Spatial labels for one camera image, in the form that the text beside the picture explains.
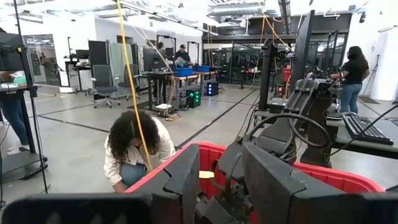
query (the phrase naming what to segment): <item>curly hair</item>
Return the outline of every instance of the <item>curly hair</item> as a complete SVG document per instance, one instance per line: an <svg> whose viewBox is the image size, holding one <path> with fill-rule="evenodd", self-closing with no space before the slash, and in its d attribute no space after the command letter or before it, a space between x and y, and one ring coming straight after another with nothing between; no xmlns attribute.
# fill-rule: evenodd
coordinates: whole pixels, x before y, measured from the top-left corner
<svg viewBox="0 0 398 224"><path fill-rule="evenodd" d="M157 144L160 141L158 129L155 121L147 113L138 111L141 122L142 132L149 154L157 152ZM138 128L136 113L133 110L122 113L122 115L113 123L108 138L108 146L116 161L122 164L127 160L128 147L133 139L141 139Z"/></svg>

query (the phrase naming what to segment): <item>person's arm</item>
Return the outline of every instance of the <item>person's arm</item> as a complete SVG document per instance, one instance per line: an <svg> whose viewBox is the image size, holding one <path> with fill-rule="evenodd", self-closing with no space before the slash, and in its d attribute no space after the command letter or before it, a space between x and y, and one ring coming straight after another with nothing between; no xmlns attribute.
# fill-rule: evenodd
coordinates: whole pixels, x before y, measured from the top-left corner
<svg viewBox="0 0 398 224"><path fill-rule="evenodd" d="M8 78L10 75L16 73L15 71L4 71L0 72L0 77L1 78Z"/></svg>
<svg viewBox="0 0 398 224"><path fill-rule="evenodd" d="M159 161L163 163L175 154L175 148L166 127L157 118L154 119L157 124L160 137Z"/></svg>
<svg viewBox="0 0 398 224"><path fill-rule="evenodd" d="M346 77L353 69L355 69L354 64L351 61L346 62L341 68L343 77ZM340 73L331 74L330 78L340 78Z"/></svg>
<svg viewBox="0 0 398 224"><path fill-rule="evenodd" d="M112 150L108 146L108 137L105 140L105 164L104 171L106 178L111 182L111 185L116 193L123 193L125 191L122 177L120 176L120 164L112 155Z"/></svg>

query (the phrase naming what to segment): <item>black panel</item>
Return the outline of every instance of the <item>black panel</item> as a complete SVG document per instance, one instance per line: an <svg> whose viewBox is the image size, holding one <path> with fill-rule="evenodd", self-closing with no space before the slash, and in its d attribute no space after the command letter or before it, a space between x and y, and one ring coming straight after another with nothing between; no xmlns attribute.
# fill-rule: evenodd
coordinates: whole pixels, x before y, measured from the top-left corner
<svg viewBox="0 0 398 224"><path fill-rule="evenodd" d="M89 40L88 50L90 52L91 76L93 76L93 65L109 65L106 59L106 42Z"/></svg>
<svg viewBox="0 0 398 224"><path fill-rule="evenodd" d="M312 24L314 21L315 11L311 10L308 16L304 19L303 24L297 34L295 44L295 60L293 66L292 76L290 78L290 94L294 90L296 82L304 78L305 65L307 64L308 46L310 45Z"/></svg>

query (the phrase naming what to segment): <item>black floor stripe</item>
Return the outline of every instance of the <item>black floor stripe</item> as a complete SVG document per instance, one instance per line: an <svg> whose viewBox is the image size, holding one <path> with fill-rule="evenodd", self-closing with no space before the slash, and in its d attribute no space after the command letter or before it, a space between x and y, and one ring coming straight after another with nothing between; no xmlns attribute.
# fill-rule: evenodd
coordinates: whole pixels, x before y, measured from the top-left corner
<svg viewBox="0 0 398 224"><path fill-rule="evenodd" d="M38 117L44 118L44 119L49 119L51 121L58 121L58 122L61 122L61 123L64 123L64 124L70 124L70 125L79 126L79 127L82 127L82 128L88 128L88 129L91 129L91 130L96 130L96 131L101 131L101 132L104 132L104 133L109 133L108 130L103 130L103 129L100 129L100 128L94 128L94 127L83 125L83 124L76 124L76 123L73 123L73 122L62 121L60 119L49 118L49 117L46 117L46 116L43 116L43 115L38 115Z"/></svg>
<svg viewBox="0 0 398 224"><path fill-rule="evenodd" d="M69 108L69 109L64 109L64 110L59 110L59 111L54 111L54 112L49 112L49 113L39 114L38 116L44 116L44 115L49 115L49 114L54 114L54 113L64 112L64 111L68 111L68 110L74 110L74 109L78 109L78 108L84 108L84 107L87 107L87 106L93 106L93 105L94 105L94 103L93 103L93 104L90 104L90 105L85 105L85 106L77 106L77 107L74 107L74 108Z"/></svg>
<svg viewBox="0 0 398 224"><path fill-rule="evenodd" d="M236 103L236 102L232 102L232 101L224 101L224 100L214 100L214 99L207 99L207 98L202 98L201 100L206 100L206 101L215 101L215 102L223 102L223 103ZM239 104L242 104L242 105L250 105L251 106L251 104L249 104L249 103L239 103Z"/></svg>
<svg viewBox="0 0 398 224"><path fill-rule="evenodd" d="M250 96L252 93L254 93L256 90L251 91L249 94L247 94L244 98L239 100L237 103L232 105L230 108L228 108L226 111L224 111L222 114L220 114L218 117L216 117L213 121L210 121L208 124L206 124L201 130L197 131L195 134L193 134L191 137L189 137L187 140L182 142L177 146L177 149L182 148L184 145L186 145L188 142L190 142L192 139L194 139L196 136L198 136L200 133L204 132L208 127L210 127L212 124L214 124L216 121L218 121L220 118L222 118L226 113L230 112L235 106L240 104L244 99L246 99L248 96Z"/></svg>

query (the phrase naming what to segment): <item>black box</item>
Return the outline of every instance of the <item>black box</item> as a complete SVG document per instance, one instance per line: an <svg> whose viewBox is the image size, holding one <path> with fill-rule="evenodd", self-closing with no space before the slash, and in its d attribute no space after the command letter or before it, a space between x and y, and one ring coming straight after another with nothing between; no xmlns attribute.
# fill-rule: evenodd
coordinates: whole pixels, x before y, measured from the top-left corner
<svg viewBox="0 0 398 224"><path fill-rule="evenodd" d="M205 96L215 96L218 95L218 82L208 82L205 85Z"/></svg>
<svg viewBox="0 0 398 224"><path fill-rule="evenodd" d="M195 88L191 90L187 90L187 105L189 108L195 108L200 106L201 102L201 92L200 88Z"/></svg>

